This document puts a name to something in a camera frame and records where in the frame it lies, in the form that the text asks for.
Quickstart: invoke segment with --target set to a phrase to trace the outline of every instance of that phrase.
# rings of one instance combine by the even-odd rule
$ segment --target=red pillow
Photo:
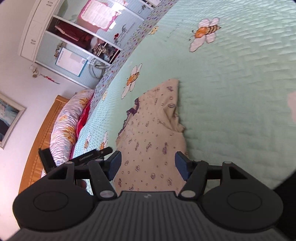
[[[85,126],[86,124],[86,121],[87,121],[87,118],[89,116],[89,110],[90,110],[90,107],[91,107],[91,99],[90,101],[86,104],[86,107],[83,109],[83,112],[79,118],[79,121],[77,123],[77,126],[76,126],[76,140],[78,140],[78,137],[79,137],[79,134],[80,134],[80,131],[81,129]],[[71,150],[71,154],[70,154],[70,160],[72,159],[73,157],[73,153],[74,153],[74,148],[75,148],[75,145],[73,145],[72,147],[72,150]]]

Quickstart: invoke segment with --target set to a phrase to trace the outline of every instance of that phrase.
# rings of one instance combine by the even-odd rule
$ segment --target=pillow
[[[79,121],[76,126],[76,140],[78,140],[80,131],[86,124],[87,118],[89,116],[90,105],[91,105],[91,100],[87,103],[86,107],[84,108],[84,110],[82,112],[82,115],[79,118]],[[69,160],[71,160],[73,158],[74,149],[75,149],[75,145],[73,145],[73,147],[72,147]]]
[[[94,90],[83,90],[74,95],[63,107],[54,124],[50,151],[57,166],[68,161],[76,143],[76,126],[85,106],[91,100]]]

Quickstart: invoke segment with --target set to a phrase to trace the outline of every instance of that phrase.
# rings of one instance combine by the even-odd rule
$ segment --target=purple lace trim
[[[121,134],[121,132],[123,132],[124,128],[126,127],[126,122],[128,120],[128,117],[130,114],[133,114],[135,115],[137,112],[138,112],[138,109],[139,109],[139,98],[135,99],[135,105],[136,105],[136,109],[134,109],[133,107],[130,108],[126,114],[127,114],[127,118],[125,119],[125,121],[123,122],[123,127],[122,129],[120,130],[120,132],[118,133],[118,136]]]

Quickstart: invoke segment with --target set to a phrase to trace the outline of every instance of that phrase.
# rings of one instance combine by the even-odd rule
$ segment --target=quilted bedspread
[[[176,78],[189,156],[232,161],[274,188],[296,168],[296,104],[287,103],[296,91],[295,33],[292,0],[179,0],[118,71],[75,154],[89,135],[97,148],[106,131],[115,147],[134,100]]]

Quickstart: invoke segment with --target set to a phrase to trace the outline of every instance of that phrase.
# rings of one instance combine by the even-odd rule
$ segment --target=floral pillow
[[[57,166],[68,161],[76,143],[76,126],[79,118],[94,94],[94,90],[83,90],[74,95],[63,107],[54,124],[50,151]]]

